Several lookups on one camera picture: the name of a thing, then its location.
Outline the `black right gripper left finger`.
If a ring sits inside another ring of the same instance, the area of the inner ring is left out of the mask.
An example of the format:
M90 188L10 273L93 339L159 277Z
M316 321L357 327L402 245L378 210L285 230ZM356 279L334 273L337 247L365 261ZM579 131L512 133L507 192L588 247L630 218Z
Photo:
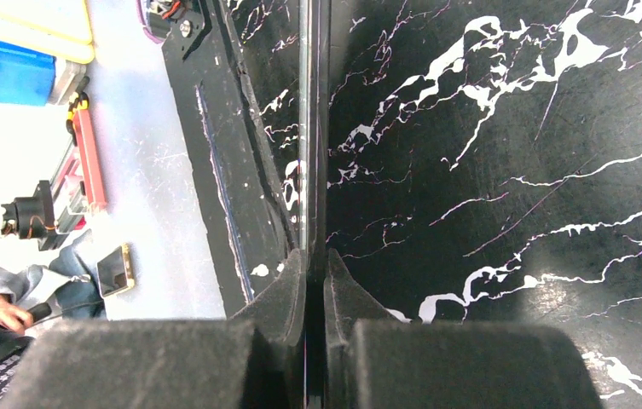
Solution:
M23 355L3 408L299 408L303 258L229 320L64 321Z

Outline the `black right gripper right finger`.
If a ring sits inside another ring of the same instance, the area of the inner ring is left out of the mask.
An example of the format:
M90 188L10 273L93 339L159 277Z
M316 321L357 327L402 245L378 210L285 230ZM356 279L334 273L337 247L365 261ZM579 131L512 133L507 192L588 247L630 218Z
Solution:
M326 408L600 408L580 352L559 329L404 323L341 256L323 284Z

